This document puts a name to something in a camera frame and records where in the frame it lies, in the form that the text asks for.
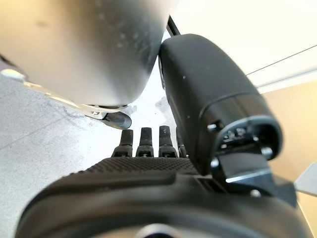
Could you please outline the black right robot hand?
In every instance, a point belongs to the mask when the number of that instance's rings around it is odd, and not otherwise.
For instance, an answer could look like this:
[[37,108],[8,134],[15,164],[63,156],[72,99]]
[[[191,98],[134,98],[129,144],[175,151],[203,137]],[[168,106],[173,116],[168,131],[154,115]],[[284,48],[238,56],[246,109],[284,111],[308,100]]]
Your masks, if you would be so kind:
[[159,51],[162,84],[177,124],[124,130],[112,156],[39,192],[17,238],[310,238],[292,182],[269,161],[283,144],[266,101],[210,40],[173,36]]

